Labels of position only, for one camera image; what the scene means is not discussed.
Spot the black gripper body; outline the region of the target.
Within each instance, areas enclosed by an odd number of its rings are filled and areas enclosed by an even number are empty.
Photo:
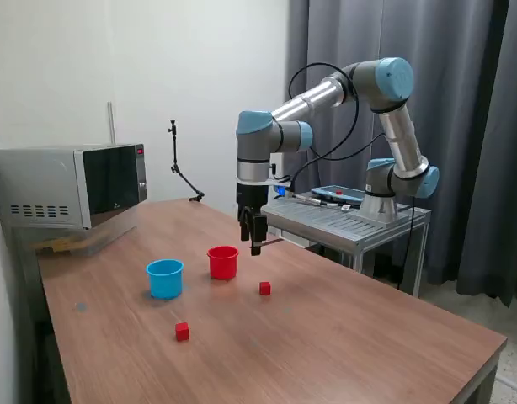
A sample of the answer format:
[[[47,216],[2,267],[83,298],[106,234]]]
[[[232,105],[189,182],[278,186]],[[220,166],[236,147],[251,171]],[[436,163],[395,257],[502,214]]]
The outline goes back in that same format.
[[[237,185],[237,212],[239,214],[241,214],[245,208],[260,211],[267,203],[267,185]]]

